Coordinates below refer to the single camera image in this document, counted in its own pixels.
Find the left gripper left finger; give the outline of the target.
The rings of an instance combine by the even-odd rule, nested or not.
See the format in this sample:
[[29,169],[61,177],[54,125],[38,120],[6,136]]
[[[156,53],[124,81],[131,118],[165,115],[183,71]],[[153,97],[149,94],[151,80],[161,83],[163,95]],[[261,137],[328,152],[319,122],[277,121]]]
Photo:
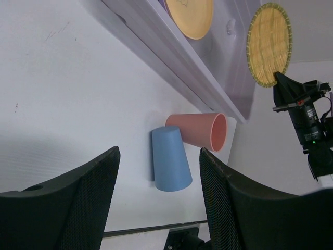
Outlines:
[[1,193],[1,249],[100,249],[119,164],[115,146],[48,181]]

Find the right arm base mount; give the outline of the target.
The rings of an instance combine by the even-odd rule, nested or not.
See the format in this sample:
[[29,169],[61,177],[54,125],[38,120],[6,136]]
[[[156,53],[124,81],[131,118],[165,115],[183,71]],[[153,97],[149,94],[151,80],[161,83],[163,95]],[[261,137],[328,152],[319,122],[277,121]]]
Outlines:
[[167,236],[164,250],[197,250],[202,249],[205,241],[198,237],[199,228],[171,230]]

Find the salmon pink plastic cup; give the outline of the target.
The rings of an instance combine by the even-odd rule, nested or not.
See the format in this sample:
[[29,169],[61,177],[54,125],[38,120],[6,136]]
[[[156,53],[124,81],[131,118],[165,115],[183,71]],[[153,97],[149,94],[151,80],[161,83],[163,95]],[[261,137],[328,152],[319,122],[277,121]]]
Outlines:
[[227,138],[227,118],[222,113],[173,114],[165,125],[178,127],[183,142],[213,152],[219,152]]

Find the blue plastic cup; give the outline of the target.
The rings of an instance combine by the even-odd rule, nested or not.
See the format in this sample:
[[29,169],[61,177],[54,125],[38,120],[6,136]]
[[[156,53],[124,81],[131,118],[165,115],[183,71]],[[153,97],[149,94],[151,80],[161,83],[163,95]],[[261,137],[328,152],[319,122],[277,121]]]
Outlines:
[[192,184],[181,132],[178,127],[159,127],[151,132],[155,186],[164,192],[183,190]]

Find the lavender plastic bin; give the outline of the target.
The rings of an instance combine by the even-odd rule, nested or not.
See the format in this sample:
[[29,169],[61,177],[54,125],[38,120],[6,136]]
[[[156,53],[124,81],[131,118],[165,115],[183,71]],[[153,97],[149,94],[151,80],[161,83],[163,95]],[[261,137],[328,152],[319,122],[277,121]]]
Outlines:
[[260,1],[214,1],[211,28],[199,40],[187,38],[158,1],[105,4],[181,79],[181,94],[195,96],[198,109],[249,120],[255,81],[247,66],[246,36]]

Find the cream yellow plastic plate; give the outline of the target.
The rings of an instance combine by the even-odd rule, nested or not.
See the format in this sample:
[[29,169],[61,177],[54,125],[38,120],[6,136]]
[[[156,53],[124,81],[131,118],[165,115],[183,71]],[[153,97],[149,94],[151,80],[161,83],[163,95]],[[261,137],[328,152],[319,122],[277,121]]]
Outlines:
[[168,13],[180,31],[192,40],[203,38],[210,30],[213,0],[165,1]]

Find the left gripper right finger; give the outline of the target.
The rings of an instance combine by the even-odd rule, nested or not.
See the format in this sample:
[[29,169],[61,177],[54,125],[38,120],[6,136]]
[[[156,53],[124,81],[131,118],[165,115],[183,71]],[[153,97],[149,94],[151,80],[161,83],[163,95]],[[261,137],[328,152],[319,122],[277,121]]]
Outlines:
[[199,167],[212,249],[332,249],[332,189],[275,190],[205,148]]

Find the purple plastic plate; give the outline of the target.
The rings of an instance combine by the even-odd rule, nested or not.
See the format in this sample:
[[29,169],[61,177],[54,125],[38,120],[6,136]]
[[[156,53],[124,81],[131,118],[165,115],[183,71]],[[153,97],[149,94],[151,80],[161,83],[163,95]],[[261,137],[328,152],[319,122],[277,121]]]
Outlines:
[[168,8],[167,8],[165,0],[158,0],[158,2],[160,3],[160,5],[163,7],[163,9],[165,11],[168,11]]

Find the woven bamboo plate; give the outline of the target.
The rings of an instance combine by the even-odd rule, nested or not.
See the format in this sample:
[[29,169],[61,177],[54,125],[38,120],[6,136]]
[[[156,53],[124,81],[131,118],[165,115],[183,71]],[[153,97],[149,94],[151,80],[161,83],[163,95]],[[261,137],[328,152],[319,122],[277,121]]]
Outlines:
[[247,33],[246,57],[255,82],[265,88],[277,84],[274,73],[286,73],[292,55],[293,37],[287,12],[277,3],[262,5]]

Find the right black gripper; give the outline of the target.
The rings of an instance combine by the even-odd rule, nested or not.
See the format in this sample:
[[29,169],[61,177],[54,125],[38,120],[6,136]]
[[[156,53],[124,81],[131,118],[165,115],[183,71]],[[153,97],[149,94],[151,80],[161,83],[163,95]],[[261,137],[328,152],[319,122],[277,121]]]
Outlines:
[[317,80],[302,84],[281,72],[274,73],[274,78],[276,85],[273,87],[273,111],[288,112],[300,144],[309,146],[328,140],[314,102],[330,91],[329,84]]

